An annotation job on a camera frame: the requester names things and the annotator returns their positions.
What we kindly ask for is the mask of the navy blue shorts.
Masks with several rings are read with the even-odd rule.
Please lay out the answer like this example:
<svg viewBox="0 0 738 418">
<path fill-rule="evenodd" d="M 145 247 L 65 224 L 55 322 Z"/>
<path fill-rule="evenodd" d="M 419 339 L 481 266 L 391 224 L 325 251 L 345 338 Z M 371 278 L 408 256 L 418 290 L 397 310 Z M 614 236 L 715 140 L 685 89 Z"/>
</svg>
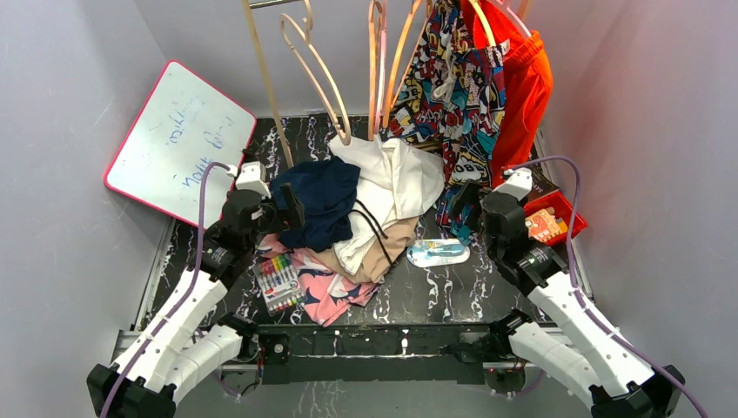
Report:
<svg viewBox="0 0 738 418">
<path fill-rule="evenodd" d="M 348 215 L 357 199 L 360 168 L 339 157 L 306 161 L 279 174 L 269 184 L 278 205 L 285 209 L 280 187 L 289 184 L 304 208 L 304 224 L 284 230 L 278 241 L 290 249 L 309 248 L 320 253 L 353 236 Z"/>
</svg>

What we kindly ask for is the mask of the orange hanger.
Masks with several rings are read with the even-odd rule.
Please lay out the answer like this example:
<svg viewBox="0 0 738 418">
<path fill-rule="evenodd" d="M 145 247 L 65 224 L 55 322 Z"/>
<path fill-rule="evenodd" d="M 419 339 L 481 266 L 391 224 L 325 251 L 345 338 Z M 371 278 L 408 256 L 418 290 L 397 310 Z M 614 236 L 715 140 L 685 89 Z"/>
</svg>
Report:
<svg viewBox="0 0 738 418">
<path fill-rule="evenodd" d="M 401 79 L 404 77 L 404 74 L 406 73 L 406 70 L 400 69 L 400 64 L 403 58 L 403 54 L 405 52 L 406 44 L 408 42 L 408 39 L 410 38 L 411 28 L 413 26 L 413 21 L 415 20 L 415 17 L 418 15 L 418 13 L 425 9 L 424 15 L 425 19 L 428 19 L 430 17 L 430 11 L 433 7 L 432 1 L 412 1 L 409 11 L 407 12 L 405 22 L 403 23 L 401 32 L 399 33 L 399 38 L 396 43 L 396 47 L 394 48 L 394 55 L 392 57 L 392 61 L 390 65 L 387 65 L 387 61 L 389 58 L 389 51 L 390 51 L 390 44 L 388 43 L 388 36 L 386 33 L 386 90 L 385 90 L 385 98 L 383 100 L 382 105 L 382 114 L 381 114 L 381 121 L 379 125 L 379 131 L 381 128 L 387 128 L 389 126 L 389 119 L 391 116 L 392 107 L 396 103 L 398 97 L 399 97 L 399 90 L 400 86 L 402 85 Z M 388 20 L 388 2 L 387 2 L 387 20 Z M 368 48 L 369 52 L 369 92 L 368 96 L 370 94 L 370 46 Z M 367 130 L 367 137 L 370 141 L 373 141 L 375 139 L 379 139 L 379 134 L 375 139 L 370 139 L 371 134 L 371 126 L 370 126 L 370 96 L 369 96 L 369 106 L 368 106 L 368 130 Z"/>
</svg>

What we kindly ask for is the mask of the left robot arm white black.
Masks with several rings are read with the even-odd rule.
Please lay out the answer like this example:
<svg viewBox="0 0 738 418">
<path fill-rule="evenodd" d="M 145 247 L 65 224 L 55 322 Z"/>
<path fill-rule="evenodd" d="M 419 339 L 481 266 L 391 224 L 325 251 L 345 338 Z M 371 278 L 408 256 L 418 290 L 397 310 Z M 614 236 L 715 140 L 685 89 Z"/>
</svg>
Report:
<svg viewBox="0 0 738 418">
<path fill-rule="evenodd" d="M 175 291 L 148 327 L 109 366 L 97 364 L 86 383 L 99 417 L 172 417 L 177 405 L 227 361 L 249 362 L 260 349 L 258 325 L 229 313 L 197 337 L 204 316 L 252 265 L 264 236 L 300 228 L 305 209 L 292 184 L 272 197 L 228 192 L 221 217 L 198 226 L 197 250 Z"/>
</svg>

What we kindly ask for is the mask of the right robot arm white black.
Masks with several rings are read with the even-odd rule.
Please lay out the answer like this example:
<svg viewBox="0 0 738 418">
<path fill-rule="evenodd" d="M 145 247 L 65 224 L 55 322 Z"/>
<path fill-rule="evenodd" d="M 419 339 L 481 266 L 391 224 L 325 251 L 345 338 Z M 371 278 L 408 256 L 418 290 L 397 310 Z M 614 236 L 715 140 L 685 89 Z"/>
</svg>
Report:
<svg viewBox="0 0 738 418">
<path fill-rule="evenodd" d="M 513 310 L 490 326 L 488 345 L 503 361 L 531 361 L 578 397 L 593 417 L 669 417 L 683 396 L 684 378 L 624 347 L 619 333 L 572 284 L 567 263 L 529 237 L 520 198 L 484 192 L 468 182 L 453 197 L 449 216 L 465 209 L 467 225 L 484 238 L 500 275 L 542 309 L 569 339 L 556 340 L 528 315 Z"/>
</svg>

